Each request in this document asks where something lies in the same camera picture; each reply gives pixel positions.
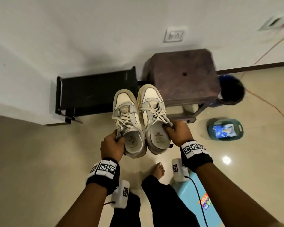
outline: white sneaker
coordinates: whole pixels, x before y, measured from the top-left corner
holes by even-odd
[[[165,152],[170,146],[170,139],[163,125],[173,124],[166,116],[164,102],[158,89],[151,84],[143,85],[138,92],[138,106],[143,115],[148,149],[153,154]]]
[[[133,93],[127,89],[117,91],[113,104],[113,116],[117,126],[117,136],[125,138],[124,153],[131,158],[146,154],[147,146],[142,131],[138,103]]]

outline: colorful sticker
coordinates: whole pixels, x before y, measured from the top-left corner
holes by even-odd
[[[205,210],[207,210],[208,207],[211,205],[211,201],[207,193],[204,194],[203,197],[201,198],[201,204]]]

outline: brown plastic stool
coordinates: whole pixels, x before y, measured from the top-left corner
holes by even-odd
[[[156,53],[150,61],[150,82],[156,86],[166,107],[197,104],[192,112],[167,115],[169,119],[195,122],[196,116],[217,99],[221,88],[213,59],[207,49]]]

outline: shoe insole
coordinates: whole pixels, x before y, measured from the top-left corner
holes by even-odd
[[[170,139],[165,129],[163,128],[163,122],[157,121],[149,127],[151,134],[151,141],[155,147],[166,150],[170,146]]]
[[[123,135],[125,138],[125,149],[131,154],[138,153],[142,147],[142,139],[138,131],[130,131]]]

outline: white electronic device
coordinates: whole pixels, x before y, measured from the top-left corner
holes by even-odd
[[[129,182],[121,180],[119,182],[118,188],[111,195],[110,201],[114,202],[110,204],[111,207],[125,209],[127,205],[128,194],[129,194]]]
[[[175,181],[177,182],[187,181],[188,178],[185,178],[185,176],[189,177],[188,168],[185,166],[182,166],[182,159],[173,159],[171,161],[171,164],[173,166]]]

